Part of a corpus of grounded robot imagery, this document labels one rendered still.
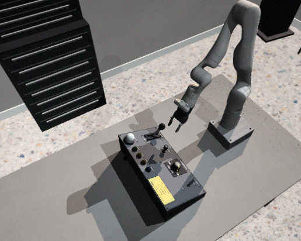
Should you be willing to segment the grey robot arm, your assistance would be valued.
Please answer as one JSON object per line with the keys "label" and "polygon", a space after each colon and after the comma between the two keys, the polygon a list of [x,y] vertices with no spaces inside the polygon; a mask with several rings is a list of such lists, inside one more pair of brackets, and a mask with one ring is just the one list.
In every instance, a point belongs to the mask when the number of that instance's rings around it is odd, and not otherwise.
{"label": "grey robot arm", "polygon": [[185,95],[191,100],[197,100],[200,93],[212,82],[212,75],[204,68],[206,66],[216,68],[219,65],[227,53],[233,30],[238,24],[241,25],[241,40],[233,53],[233,66],[237,72],[237,81],[229,93],[220,122],[221,126],[227,130],[234,129],[235,125],[238,124],[242,108],[244,108],[243,105],[251,93],[251,73],[260,16],[261,10],[258,5],[246,0],[236,2],[214,45],[190,74],[191,79],[199,85],[189,84]]}

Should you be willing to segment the dark grey control console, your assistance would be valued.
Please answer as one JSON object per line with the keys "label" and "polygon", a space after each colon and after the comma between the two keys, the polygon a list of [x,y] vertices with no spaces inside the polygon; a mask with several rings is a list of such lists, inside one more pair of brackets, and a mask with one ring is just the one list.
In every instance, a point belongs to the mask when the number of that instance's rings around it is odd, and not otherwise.
{"label": "dark grey control console", "polygon": [[206,195],[157,127],[119,134],[128,161],[165,222]]}

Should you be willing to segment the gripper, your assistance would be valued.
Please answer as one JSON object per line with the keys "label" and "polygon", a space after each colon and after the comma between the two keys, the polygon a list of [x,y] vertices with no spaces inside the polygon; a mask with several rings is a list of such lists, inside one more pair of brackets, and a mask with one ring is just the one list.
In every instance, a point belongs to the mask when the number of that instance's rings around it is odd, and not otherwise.
{"label": "gripper", "polygon": [[175,131],[178,132],[180,127],[188,120],[189,114],[195,107],[196,101],[197,100],[191,100],[187,98],[185,94],[183,95],[182,99],[175,99],[174,103],[178,106],[178,108],[171,116],[168,126],[171,125],[173,118],[176,118],[180,122]]}

